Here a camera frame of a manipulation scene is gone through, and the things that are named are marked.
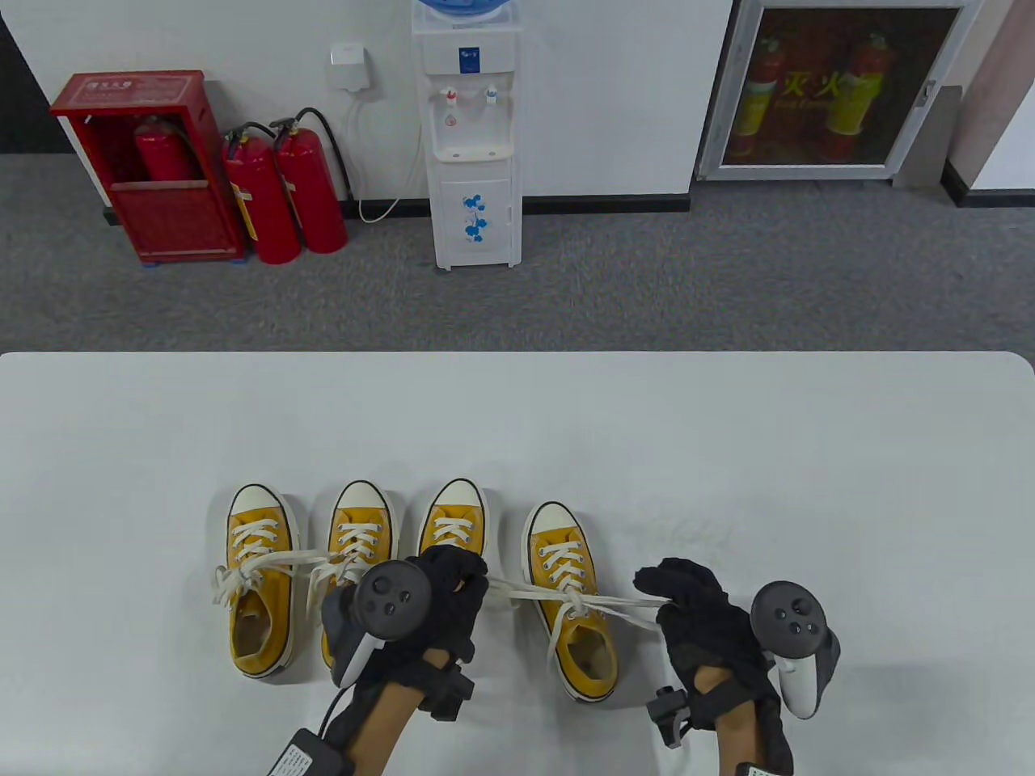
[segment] water dispenser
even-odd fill
[[[442,10],[413,2],[413,61],[436,261],[512,267],[522,216],[515,0],[430,2]]]

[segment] red fire extinguisher cabinet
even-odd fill
[[[146,264],[233,261],[245,253],[204,80],[201,70],[77,73],[51,107],[71,123]],[[197,157],[197,168],[188,166],[193,179],[151,179],[135,139],[155,119],[173,127]]]

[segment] hand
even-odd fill
[[[449,545],[428,547],[419,558],[407,560],[432,583],[431,609],[417,630],[374,653],[360,682],[390,680],[396,668],[422,658],[442,667],[439,651],[448,653],[450,661],[464,662],[474,653],[471,633],[489,590],[485,562],[474,553]]]
[[[772,685],[769,665],[751,630],[750,616],[730,603],[710,569],[693,561],[666,558],[642,568],[632,581],[647,595],[668,598],[657,613],[672,667],[689,689],[701,666],[729,668],[740,684],[762,691]]]
[[[730,603],[710,569],[692,561],[666,558],[642,568],[633,586],[668,598],[657,613],[672,667],[690,697],[690,724],[713,729],[716,718],[753,700],[773,773],[794,772],[791,748],[780,723],[780,700],[769,682],[771,667],[751,630],[750,616]]]

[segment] metal frame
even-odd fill
[[[708,135],[697,177],[701,180],[852,180],[890,178],[901,167],[923,119],[942,87],[952,60],[963,46],[983,0],[742,0],[734,34],[709,117]],[[883,165],[723,165],[726,146],[740,101],[740,92],[759,34],[762,14],[771,8],[958,8],[949,34],[927,73],[934,86],[922,107],[910,111]]]

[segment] fire extinguisher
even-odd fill
[[[291,202],[284,190],[273,159],[273,146],[247,135],[248,128],[275,135],[262,124],[248,122],[227,133],[223,163],[244,226],[264,264],[287,264],[302,252]]]
[[[151,180],[198,180],[202,177],[189,141],[175,124],[148,116],[134,130],[132,139]]]
[[[775,38],[762,38],[755,51],[740,95],[740,106],[733,120],[728,146],[730,156],[748,156],[766,118],[773,92],[783,70],[787,52]]]
[[[862,133],[862,122],[881,93],[893,56],[887,40],[876,32],[856,47],[820,137],[820,155],[826,161],[839,163],[852,159]]]
[[[349,176],[337,141],[327,119],[315,108],[305,108],[294,118],[270,122],[270,126],[278,130],[273,143],[276,166],[298,215],[306,247],[314,253],[333,253],[349,242],[349,232],[320,136],[298,126],[306,114],[315,115],[323,124],[341,168],[346,197],[351,199]]]

